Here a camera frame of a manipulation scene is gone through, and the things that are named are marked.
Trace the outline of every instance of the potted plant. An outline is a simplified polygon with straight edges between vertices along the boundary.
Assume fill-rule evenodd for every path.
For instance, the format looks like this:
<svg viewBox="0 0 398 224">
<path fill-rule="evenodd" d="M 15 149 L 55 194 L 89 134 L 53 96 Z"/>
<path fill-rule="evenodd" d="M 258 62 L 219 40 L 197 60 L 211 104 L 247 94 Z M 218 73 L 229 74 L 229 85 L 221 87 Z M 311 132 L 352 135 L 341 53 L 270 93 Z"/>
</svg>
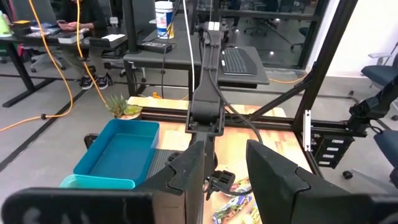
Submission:
<svg viewBox="0 0 398 224">
<path fill-rule="evenodd" d="M 108 111 L 117 119 L 135 119 L 142 111 L 141 106 L 128 105 L 122 94 L 111 95 L 111 98 L 106 99 L 106 104 Z"/>
</svg>

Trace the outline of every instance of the white wall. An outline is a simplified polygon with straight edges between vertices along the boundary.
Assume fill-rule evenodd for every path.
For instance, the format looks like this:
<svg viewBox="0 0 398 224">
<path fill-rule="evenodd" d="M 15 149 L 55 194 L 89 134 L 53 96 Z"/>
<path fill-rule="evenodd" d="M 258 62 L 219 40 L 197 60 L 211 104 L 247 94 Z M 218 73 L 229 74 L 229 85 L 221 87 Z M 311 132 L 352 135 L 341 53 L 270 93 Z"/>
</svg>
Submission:
<svg viewBox="0 0 398 224">
<path fill-rule="evenodd" d="M 307 64 L 317 59 L 339 0 L 331 0 Z M 328 76 L 359 77 L 376 64 L 368 54 L 391 52 L 398 42 L 398 0 L 359 0 L 330 65 Z"/>
</svg>

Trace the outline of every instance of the succulent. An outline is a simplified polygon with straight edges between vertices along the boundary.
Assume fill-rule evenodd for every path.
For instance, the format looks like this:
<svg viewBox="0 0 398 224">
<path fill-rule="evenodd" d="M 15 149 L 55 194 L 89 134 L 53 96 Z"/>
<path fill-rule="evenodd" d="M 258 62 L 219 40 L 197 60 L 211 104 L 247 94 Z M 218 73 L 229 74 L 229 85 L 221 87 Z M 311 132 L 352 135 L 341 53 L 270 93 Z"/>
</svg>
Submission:
<svg viewBox="0 0 398 224">
<path fill-rule="evenodd" d="M 116 94 L 111 95 L 111 98 L 106 99 L 106 104 L 108 105 L 108 111 L 112 112 L 112 114 L 120 118 L 124 110 L 127 108 L 127 101 L 123 98 L 122 94 L 117 96 Z"/>
<path fill-rule="evenodd" d="M 138 105 L 127 105 L 126 109 L 123 111 L 125 115 L 134 115 L 142 111 L 142 107 Z"/>
</svg>

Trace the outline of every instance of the orange cable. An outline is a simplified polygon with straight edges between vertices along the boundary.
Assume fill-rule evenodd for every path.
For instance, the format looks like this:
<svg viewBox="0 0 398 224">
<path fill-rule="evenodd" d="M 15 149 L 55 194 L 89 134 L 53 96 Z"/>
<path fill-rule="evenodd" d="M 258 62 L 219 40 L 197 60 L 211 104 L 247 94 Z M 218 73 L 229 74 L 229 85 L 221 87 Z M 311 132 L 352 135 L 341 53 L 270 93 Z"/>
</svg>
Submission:
<svg viewBox="0 0 398 224">
<path fill-rule="evenodd" d="M 77 33 L 77 49 L 78 49 L 78 51 L 79 51 L 80 57 L 83 58 L 83 53 L 81 52 L 81 48 L 80 48 L 80 1 L 77 0 L 76 3 L 77 3 L 77 26 L 76 26 L 76 33 Z M 96 90 L 97 90 L 97 92 L 98 92 L 98 94 L 99 94 L 99 97 L 101 97 L 101 100 L 104 102 L 105 106 L 108 107 L 108 105 L 106 104 L 106 101 L 105 101 L 105 99 L 104 99 L 104 96 L 101 94 L 101 91 L 100 91 L 100 89 L 98 88 L 98 85 L 97 85 L 97 83 L 95 82 L 95 79 L 93 78 L 93 75 L 91 74 L 91 71 L 90 71 L 90 69 L 89 69 L 88 66 L 87 66 L 87 63 L 86 63 L 86 62 L 83 62 L 83 64 L 84 64 L 84 66 L 85 66 L 85 68 L 86 68 L 87 74 L 88 74 L 88 75 L 90 76 L 90 78 L 91 78 L 91 81 L 93 81 L 93 83 L 94 83 L 94 86 L 95 86 L 95 88 L 96 88 Z"/>
<path fill-rule="evenodd" d="M 303 80 L 305 77 L 306 77 L 307 75 L 304 75 L 303 77 L 301 77 L 301 78 L 298 78 L 298 79 L 296 79 L 296 80 L 293 80 L 293 81 L 280 81 L 280 80 L 275 80 L 275 79 L 269 79 L 270 81 L 273 81 L 273 82 L 276 82 L 276 83 L 283 83 L 283 84 L 292 84 L 292 83 L 297 83 L 298 81 L 301 81 L 301 80 Z"/>
<path fill-rule="evenodd" d="M 34 6 L 33 6 L 32 0 L 29 0 L 29 4 L 30 4 L 30 8 L 32 9 L 33 15 L 35 16 L 35 19 L 36 19 L 36 21 L 37 21 L 37 23 L 38 23 L 38 25 L 39 25 L 40 36 L 42 37 L 44 47 L 45 47 L 47 53 L 49 54 L 49 57 L 50 57 L 52 63 L 55 65 L 55 68 L 57 69 L 58 73 L 61 75 L 62 80 L 63 80 L 65 86 L 67 87 L 67 90 L 68 90 L 68 93 L 69 93 L 69 98 L 70 98 L 70 106 L 69 106 L 69 109 L 68 109 L 66 112 L 64 112 L 63 114 L 58 114 L 58 115 L 55 115 L 55 114 L 54 114 L 54 115 L 47 115 L 47 116 L 46 116 L 46 118 L 59 118 L 59 117 L 62 117 L 62 116 L 67 115 L 67 114 L 72 110 L 72 107 L 73 107 L 72 92 L 71 92 L 71 90 L 70 90 L 70 88 L 69 88 L 69 85 L 68 85 L 67 80 L 66 80 L 65 77 L 63 76 L 63 73 L 62 73 L 62 71 L 60 70 L 58 64 L 55 62 L 54 57 L 53 57 L 53 55 L 51 54 L 51 51 L 50 51 L 50 49 L 49 49 L 49 47 L 48 47 L 48 45 L 47 45 L 47 42 L 46 42 L 45 36 L 44 36 L 43 27 L 42 27 L 42 25 L 41 25 L 41 23 L 40 23 L 39 17 L 37 16 L 37 13 L 36 13 L 36 10 L 35 10 L 35 8 L 34 8 Z M 7 127 L 5 127 L 5 128 L 0 129 L 0 132 L 1 132 L 1 131 L 8 130 L 8 129 L 10 129 L 10 128 L 13 128 L 13 127 L 15 127 L 15 126 L 17 126 L 17 125 L 26 123 L 26 122 L 28 122 L 28 121 L 33 121 L 33 120 L 41 119 L 41 118 L 42 118 L 41 116 L 36 116 L 36 117 L 33 117 L 33 118 L 24 119 L 24 120 L 22 120 L 22 121 L 20 121 L 20 122 L 17 122 L 17 123 L 15 123 L 15 124 L 12 124 L 12 125 L 10 125 L 10 126 L 7 126 Z"/>
<path fill-rule="evenodd" d="M 179 99 L 179 100 L 185 100 L 188 97 L 188 94 L 186 96 L 184 96 L 184 98 Z"/>
</svg>

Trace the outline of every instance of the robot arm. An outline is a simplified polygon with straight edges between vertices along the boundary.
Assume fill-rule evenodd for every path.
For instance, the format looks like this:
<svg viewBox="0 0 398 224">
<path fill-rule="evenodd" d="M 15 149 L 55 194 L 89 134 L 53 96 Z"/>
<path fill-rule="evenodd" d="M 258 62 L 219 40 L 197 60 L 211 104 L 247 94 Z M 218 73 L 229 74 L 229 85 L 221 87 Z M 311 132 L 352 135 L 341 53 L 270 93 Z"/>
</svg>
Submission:
<svg viewBox="0 0 398 224">
<path fill-rule="evenodd" d="M 349 109 L 351 117 L 347 127 L 352 131 L 364 132 L 370 121 L 385 117 L 390 104 L 398 97 L 398 74 L 380 92 Z"/>
</svg>

